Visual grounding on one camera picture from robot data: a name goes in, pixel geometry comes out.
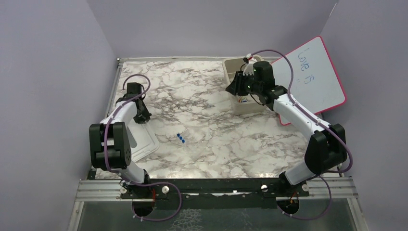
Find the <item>white plastic bin lid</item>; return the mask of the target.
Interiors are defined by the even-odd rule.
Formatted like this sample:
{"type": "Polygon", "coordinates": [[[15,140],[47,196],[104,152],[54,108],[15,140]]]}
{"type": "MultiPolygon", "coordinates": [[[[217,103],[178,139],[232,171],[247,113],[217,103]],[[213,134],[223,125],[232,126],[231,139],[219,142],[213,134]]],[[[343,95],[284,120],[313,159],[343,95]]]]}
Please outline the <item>white plastic bin lid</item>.
{"type": "Polygon", "coordinates": [[[135,163],[159,149],[159,140],[149,123],[137,124],[131,121],[127,126],[127,134],[131,159],[135,163]]]}

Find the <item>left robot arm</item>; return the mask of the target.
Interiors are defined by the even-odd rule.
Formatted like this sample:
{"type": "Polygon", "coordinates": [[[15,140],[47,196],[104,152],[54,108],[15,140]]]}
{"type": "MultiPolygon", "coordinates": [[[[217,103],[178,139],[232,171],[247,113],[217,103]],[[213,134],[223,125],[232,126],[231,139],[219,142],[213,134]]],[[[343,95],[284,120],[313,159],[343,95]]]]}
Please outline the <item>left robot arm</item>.
{"type": "Polygon", "coordinates": [[[131,159],[130,122],[146,124],[151,113],[143,102],[145,88],[140,83],[128,83],[127,91],[116,102],[114,111],[100,123],[89,127],[89,147],[91,164],[96,169],[109,171],[120,176],[128,184],[133,184],[133,192],[138,197],[151,193],[150,177],[145,169],[131,159]]]}

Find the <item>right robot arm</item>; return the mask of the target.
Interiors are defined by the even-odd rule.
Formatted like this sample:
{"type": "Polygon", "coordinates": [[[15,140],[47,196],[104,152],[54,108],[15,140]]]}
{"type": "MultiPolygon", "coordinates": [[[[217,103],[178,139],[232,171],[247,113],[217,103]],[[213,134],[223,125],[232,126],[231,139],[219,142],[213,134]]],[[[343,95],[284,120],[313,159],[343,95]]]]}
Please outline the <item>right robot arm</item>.
{"type": "Polygon", "coordinates": [[[279,175],[278,191],[289,196],[300,183],[347,160],[345,129],[310,113],[288,89],[277,85],[269,62],[259,61],[251,67],[250,73],[236,71],[226,91],[234,96],[257,95],[263,105],[284,116],[308,141],[304,159],[279,175]]]}

